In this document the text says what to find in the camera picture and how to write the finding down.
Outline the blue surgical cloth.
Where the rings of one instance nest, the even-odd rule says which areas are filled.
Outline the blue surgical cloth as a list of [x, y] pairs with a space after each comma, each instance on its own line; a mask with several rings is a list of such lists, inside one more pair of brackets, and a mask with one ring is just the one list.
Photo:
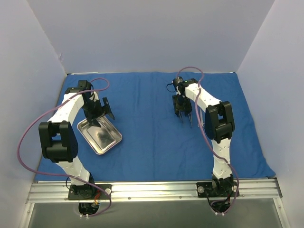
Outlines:
[[[178, 118], [172, 105], [171, 81], [175, 73], [117, 73], [68, 75], [62, 92], [79, 80], [92, 81], [107, 97], [122, 140], [103, 155], [97, 155], [77, 124], [73, 123], [78, 157], [96, 181], [195, 181], [211, 178], [213, 155], [198, 127], [197, 118]], [[215, 98], [229, 101], [235, 120], [230, 159], [240, 178], [274, 177], [263, 156], [255, 124], [236, 73], [182, 72], [195, 78]]]

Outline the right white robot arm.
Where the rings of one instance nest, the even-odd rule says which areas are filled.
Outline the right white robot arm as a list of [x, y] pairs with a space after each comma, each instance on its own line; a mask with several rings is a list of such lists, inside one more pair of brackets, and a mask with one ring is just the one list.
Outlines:
[[201, 120], [202, 115], [198, 114], [198, 122], [203, 127], [203, 136], [212, 143], [208, 145], [214, 159], [212, 178], [215, 181], [211, 184], [211, 190], [216, 196], [222, 196], [228, 191], [225, 181], [233, 181], [230, 164], [230, 143], [235, 130], [232, 105], [212, 96], [194, 78], [183, 80], [178, 76], [172, 84], [176, 93], [172, 96], [174, 113], [180, 119], [187, 116], [192, 120], [192, 101], [205, 113], [204, 121]]

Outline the steel surgical scissors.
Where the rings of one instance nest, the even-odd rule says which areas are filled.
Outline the steel surgical scissors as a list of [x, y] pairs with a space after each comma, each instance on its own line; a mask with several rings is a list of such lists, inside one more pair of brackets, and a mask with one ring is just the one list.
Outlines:
[[199, 120], [198, 120], [198, 127], [200, 126], [199, 123], [202, 125], [202, 128], [205, 127], [204, 121], [203, 121], [203, 111], [201, 108], [198, 109], [199, 110]]

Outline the stainless steel instrument tray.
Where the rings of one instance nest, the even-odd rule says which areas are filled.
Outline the stainless steel instrument tray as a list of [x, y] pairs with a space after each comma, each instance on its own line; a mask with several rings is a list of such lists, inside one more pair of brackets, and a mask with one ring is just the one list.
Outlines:
[[122, 134], [103, 116], [97, 119], [100, 127], [90, 126], [86, 119], [78, 123], [77, 128], [97, 155], [103, 155], [121, 140]]

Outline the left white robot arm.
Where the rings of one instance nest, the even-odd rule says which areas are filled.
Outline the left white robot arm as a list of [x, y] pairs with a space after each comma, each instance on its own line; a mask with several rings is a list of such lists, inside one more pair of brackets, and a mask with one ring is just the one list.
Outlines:
[[98, 118], [105, 115], [114, 118], [106, 97], [99, 99], [92, 82], [80, 80], [76, 87], [69, 87], [64, 99], [54, 115], [38, 126], [42, 155], [70, 177], [79, 194], [91, 199], [96, 193], [92, 174], [85, 169], [78, 157], [78, 142], [73, 130], [73, 122], [80, 110], [84, 111], [91, 126], [99, 127]]

